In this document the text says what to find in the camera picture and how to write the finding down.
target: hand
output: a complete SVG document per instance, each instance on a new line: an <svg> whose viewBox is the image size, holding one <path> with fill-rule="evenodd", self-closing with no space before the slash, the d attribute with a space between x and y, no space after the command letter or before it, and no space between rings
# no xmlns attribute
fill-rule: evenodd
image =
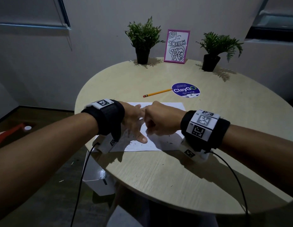
<svg viewBox="0 0 293 227"><path fill-rule="evenodd" d="M171 135L180 130L180 123L186 111L166 106L158 101L143 108L147 134Z"/></svg>
<svg viewBox="0 0 293 227"><path fill-rule="evenodd" d="M139 119L144 117L144 111L141 109L141 105L138 104L136 106L130 105L128 103L119 101L124 107L124 119L122 124L128 128L135 135L137 141L141 143L147 143L147 138L141 134L140 125L138 123Z"/></svg>

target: artificial plant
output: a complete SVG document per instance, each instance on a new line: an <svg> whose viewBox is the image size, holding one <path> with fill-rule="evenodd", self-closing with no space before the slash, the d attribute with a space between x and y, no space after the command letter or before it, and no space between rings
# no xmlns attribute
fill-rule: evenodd
<svg viewBox="0 0 293 227"><path fill-rule="evenodd" d="M161 29L160 26L153 26L152 17L144 25L130 22L128 27L129 30L125 31L125 33L130 38L131 45L138 50L149 51L155 44L165 42L159 40Z"/></svg>
<svg viewBox="0 0 293 227"><path fill-rule="evenodd" d="M205 38L202 39L203 42L197 42L201 45L201 48L205 48L208 54L211 56L218 56L220 53L226 52L227 61L234 56L235 49L239 50L239 57L242 54L242 44L236 38L231 39L229 35L218 35L213 32L204 33Z"/></svg>

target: black plant pot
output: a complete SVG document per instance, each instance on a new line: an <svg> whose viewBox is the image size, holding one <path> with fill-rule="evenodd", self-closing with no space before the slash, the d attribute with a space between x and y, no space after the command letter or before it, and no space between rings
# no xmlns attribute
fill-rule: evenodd
<svg viewBox="0 0 293 227"><path fill-rule="evenodd" d="M212 56L210 54L204 55L202 70L212 72L220 59L221 57L219 56Z"/></svg>
<svg viewBox="0 0 293 227"><path fill-rule="evenodd" d="M139 64L147 64L149 50L145 51L145 50L136 49L136 55L137 55L137 63L139 63Z"/></svg>

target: paper sheet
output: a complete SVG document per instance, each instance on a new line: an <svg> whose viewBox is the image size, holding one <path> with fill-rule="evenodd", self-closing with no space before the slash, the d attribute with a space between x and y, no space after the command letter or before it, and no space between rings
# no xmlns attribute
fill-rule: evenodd
<svg viewBox="0 0 293 227"><path fill-rule="evenodd" d="M141 107L145 107L151 105L152 103L129 103L133 106L137 104L141 104ZM167 106L179 108L181 110L185 110L182 103L163 103ZM147 136L146 134L146 125L144 120L141 120L141 133L147 137L148 142L146 144L142 144L135 140L135 137L132 133L129 133L129 130L126 130L125 133L120 138L119 142L111 149L111 152L116 151L160 151L160 150L178 150L179 145L184 138L181 131L177 131L172 135L151 135Z"/></svg>

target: human arm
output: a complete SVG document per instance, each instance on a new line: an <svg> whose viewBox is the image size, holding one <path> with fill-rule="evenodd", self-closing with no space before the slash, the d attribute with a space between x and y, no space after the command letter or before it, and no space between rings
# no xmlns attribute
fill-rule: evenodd
<svg viewBox="0 0 293 227"><path fill-rule="evenodd" d="M139 106L120 102L123 124L137 140L145 138L136 126ZM33 195L79 148L98 133L93 116L80 113L46 126L0 149L0 219Z"/></svg>
<svg viewBox="0 0 293 227"><path fill-rule="evenodd" d="M170 135L180 130L186 112L155 101L145 108L147 133ZM293 197L293 142L230 125L219 149Z"/></svg>

